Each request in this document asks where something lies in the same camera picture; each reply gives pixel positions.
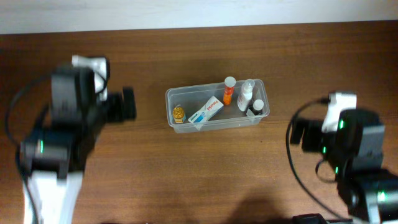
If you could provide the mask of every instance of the wooden table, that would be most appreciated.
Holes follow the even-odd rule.
[[[284,137],[299,106],[333,90],[355,91],[358,106],[381,115],[384,166],[398,172],[398,21],[1,35],[1,117],[17,90],[73,54],[106,55],[109,89],[133,86],[138,114],[134,122],[103,129],[73,223],[275,223],[304,213],[332,218],[293,178]],[[227,76],[264,81],[270,115],[257,126],[174,133],[166,90]],[[48,100],[46,83],[18,104],[11,116],[18,139]],[[304,115],[325,113],[316,107]],[[0,223],[22,223],[22,182],[3,130],[0,143]],[[347,216],[336,185],[315,176],[320,155],[299,147],[292,155],[310,190]],[[328,166],[322,170],[333,175]]]

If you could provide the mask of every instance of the green light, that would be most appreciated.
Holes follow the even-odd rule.
[[[380,202],[384,202],[387,199],[386,193],[384,191],[377,193],[377,200]]]
[[[339,124],[338,124],[338,128],[341,129],[344,127],[344,121],[340,120]]]
[[[44,142],[43,140],[40,141],[40,153],[44,152]]]

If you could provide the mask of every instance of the clear container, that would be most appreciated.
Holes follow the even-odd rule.
[[[171,88],[167,90],[166,112],[169,125],[174,128],[176,133],[192,133],[258,124],[263,117],[269,115],[266,89],[264,88],[264,83],[260,79],[254,80],[253,98],[250,104],[260,99],[264,102],[264,107],[261,114],[246,116],[246,112],[239,110],[237,102],[244,81],[245,80],[236,81],[231,104],[224,105],[224,107],[207,121],[200,130],[197,130],[195,125],[188,121],[188,118],[205,105],[212,96],[215,96],[220,102],[223,102],[225,84],[222,82]],[[181,105],[187,115],[187,119],[182,124],[177,124],[173,119],[172,112],[177,105]]]

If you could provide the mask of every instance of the white wall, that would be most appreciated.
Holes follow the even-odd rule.
[[[398,0],[0,0],[0,34],[398,19]]]

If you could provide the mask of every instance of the white cap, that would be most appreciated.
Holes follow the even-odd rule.
[[[254,80],[246,80],[242,85],[242,92],[243,93],[251,93],[254,88]]]
[[[235,80],[234,77],[226,77],[224,83],[225,83],[225,85],[226,85],[227,87],[230,87],[230,88],[231,88],[231,87],[234,87],[234,86],[235,86],[236,80]]]
[[[262,100],[255,100],[255,102],[253,103],[253,108],[256,111],[262,110],[263,107],[264,107],[264,102]]]

